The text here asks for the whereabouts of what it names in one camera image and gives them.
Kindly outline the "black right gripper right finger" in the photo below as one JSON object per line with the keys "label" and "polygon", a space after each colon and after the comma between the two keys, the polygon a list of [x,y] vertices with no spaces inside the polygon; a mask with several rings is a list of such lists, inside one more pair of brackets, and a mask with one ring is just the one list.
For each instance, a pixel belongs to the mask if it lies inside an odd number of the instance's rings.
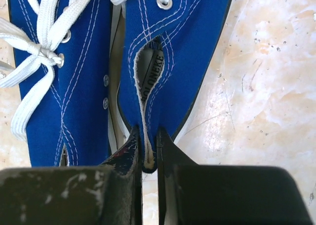
{"label": "black right gripper right finger", "polygon": [[200,165],[165,129],[157,134],[161,225],[310,225],[297,184],[283,168]]}

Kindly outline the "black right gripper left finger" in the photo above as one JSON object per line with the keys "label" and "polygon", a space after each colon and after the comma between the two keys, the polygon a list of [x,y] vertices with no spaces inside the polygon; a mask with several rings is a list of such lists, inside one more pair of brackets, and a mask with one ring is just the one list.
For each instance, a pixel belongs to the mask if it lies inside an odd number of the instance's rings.
{"label": "black right gripper left finger", "polygon": [[11,168],[0,173],[3,225],[140,225],[139,129],[99,166]]}

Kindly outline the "blue canvas shoe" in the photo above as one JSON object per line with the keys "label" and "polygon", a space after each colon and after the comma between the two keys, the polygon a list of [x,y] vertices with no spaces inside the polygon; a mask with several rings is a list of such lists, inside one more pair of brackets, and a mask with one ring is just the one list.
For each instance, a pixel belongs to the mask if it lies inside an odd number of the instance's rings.
{"label": "blue canvas shoe", "polygon": [[110,0],[7,0],[0,38],[14,66],[3,89],[18,86],[11,132],[32,167],[95,166],[117,149],[110,112]]}
{"label": "blue canvas shoe", "polygon": [[157,169],[159,129],[183,136],[232,0],[111,0],[125,21],[118,122],[138,127],[142,170]]}

